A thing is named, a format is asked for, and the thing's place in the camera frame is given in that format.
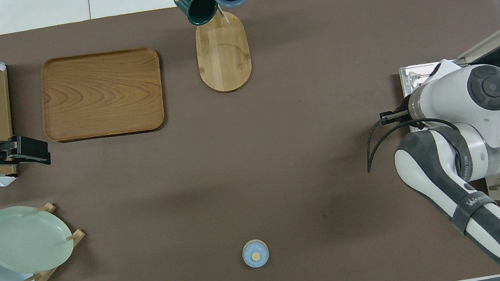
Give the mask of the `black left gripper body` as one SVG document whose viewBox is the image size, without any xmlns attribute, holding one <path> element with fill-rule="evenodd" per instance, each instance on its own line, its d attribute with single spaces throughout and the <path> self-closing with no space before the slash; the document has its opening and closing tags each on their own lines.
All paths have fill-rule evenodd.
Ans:
<svg viewBox="0 0 500 281">
<path fill-rule="evenodd" d="M 51 153 L 46 141 L 27 136 L 14 136 L 0 140 L 0 166 L 17 166 L 21 163 L 51 164 Z"/>
</svg>

